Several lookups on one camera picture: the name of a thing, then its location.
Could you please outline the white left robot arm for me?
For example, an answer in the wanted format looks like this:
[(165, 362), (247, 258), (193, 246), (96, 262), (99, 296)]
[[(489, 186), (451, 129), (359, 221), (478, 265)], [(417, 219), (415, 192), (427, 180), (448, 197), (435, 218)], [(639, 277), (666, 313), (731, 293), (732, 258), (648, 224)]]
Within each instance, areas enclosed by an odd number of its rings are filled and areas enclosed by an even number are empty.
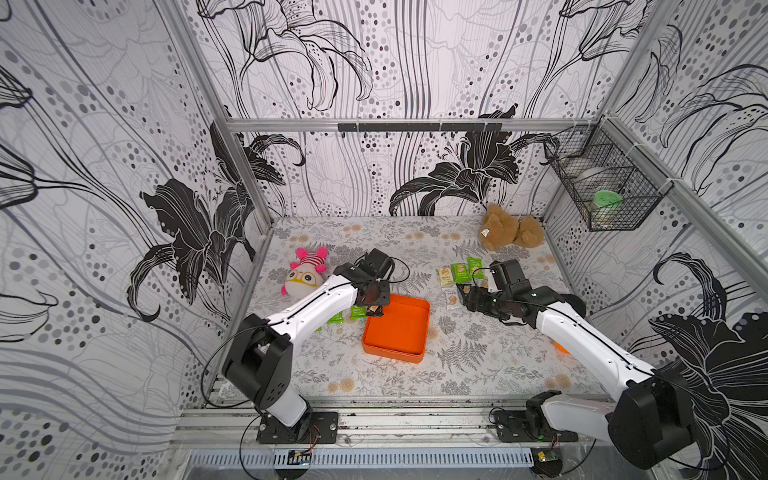
[(291, 385), (292, 364), (304, 340), (335, 314), (353, 306), (381, 316), (390, 303), (395, 259), (379, 249), (333, 271), (318, 289), (286, 309), (246, 317), (233, 335), (222, 375), (260, 413), (282, 426), (303, 430), (311, 407)]

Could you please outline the green cookie packet top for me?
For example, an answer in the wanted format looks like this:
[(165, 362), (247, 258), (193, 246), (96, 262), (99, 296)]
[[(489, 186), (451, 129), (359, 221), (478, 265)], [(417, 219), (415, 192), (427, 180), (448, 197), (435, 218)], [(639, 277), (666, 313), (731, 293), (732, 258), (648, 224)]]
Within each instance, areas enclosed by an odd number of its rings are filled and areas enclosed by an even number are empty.
[(454, 263), (451, 265), (453, 280), (456, 284), (468, 283), (472, 280), (472, 274), (466, 263)]

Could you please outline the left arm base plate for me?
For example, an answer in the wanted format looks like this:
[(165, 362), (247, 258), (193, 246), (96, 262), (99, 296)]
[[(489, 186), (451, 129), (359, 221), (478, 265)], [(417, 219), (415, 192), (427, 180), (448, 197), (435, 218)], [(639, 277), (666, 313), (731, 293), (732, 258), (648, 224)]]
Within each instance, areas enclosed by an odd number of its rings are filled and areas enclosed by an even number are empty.
[(334, 444), (338, 427), (337, 412), (308, 410), (294, 426), (286, 426), (267, 414), (259, 425), (257, 441), (264, 445)]

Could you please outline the orange storage box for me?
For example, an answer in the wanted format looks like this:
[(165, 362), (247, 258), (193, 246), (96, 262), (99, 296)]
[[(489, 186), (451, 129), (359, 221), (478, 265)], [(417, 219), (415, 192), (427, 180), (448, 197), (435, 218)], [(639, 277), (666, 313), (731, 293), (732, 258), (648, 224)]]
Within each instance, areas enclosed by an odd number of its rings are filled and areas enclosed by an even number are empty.
[(369, 316), (362, 336), (366, 354), (418, 364), (426, 352), (431, 305), (428, 301), (393, 294), (383, 315)]

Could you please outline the green cookie packet hidden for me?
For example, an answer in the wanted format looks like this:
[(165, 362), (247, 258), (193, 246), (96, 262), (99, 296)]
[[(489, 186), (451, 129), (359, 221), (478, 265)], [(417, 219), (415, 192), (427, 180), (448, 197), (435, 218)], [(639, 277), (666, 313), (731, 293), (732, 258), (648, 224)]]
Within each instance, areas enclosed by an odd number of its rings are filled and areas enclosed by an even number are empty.
[(343, 324), (345, 321), (343, 313), (339, 312), (335, 315), (333, 315), (328, 321), (328, 324)]

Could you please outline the yellow cookie packet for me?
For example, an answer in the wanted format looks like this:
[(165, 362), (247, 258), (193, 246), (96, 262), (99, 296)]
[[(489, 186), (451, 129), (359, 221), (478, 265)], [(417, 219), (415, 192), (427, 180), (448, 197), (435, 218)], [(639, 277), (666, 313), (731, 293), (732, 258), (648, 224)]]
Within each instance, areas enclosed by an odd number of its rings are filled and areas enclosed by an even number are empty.
[(442, 288), (447, 288), (455, 285), (453, 271), (450, 266), (438, 267), (437, 278)]

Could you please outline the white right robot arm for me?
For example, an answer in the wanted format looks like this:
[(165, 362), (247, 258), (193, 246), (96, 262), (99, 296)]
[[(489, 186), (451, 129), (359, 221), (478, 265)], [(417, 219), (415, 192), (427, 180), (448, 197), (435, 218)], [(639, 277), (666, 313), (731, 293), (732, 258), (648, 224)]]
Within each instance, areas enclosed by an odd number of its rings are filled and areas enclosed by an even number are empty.
[(606, 441), (643, 470), (693, 444), (693, 405), (680, 375), (661, 373), (593, 327), (580, 298), (548, 286), (532, 287), (518, 261), (494, 261), (487, 270), (496, 289), (490, 291), (475, 278), (460, 282), (462, 305), (505, 326), (527, 325), (549, 337), (586, 367), (610, 397), (598, 401), (545, 391), (528, 399), (523, 412), (508, 415), (511, 431), (542, 440), (566, 434)]

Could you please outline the white cookie packet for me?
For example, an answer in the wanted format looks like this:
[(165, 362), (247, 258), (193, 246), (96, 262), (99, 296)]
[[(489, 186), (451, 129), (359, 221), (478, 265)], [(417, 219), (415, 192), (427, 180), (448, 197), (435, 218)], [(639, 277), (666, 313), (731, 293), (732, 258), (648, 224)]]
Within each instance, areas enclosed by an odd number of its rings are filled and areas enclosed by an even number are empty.
[(442, 289), (445, 297), (446, 309), (454, 310), (462, 307), (461, 295), (455, 286)]

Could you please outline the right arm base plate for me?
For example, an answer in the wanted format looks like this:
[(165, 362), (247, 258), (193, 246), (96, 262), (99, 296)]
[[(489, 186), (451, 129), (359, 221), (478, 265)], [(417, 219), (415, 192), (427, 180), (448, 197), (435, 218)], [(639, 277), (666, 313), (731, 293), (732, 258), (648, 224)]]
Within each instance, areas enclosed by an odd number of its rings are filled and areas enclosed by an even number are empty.
[(553, 429), (543, 417), (528, 410), (494, 407), (488, 414), (488, 420), (498, 440), (503, 443), (532, 441), (557, 446), (560, 443), (579, 440), (577, 433)]

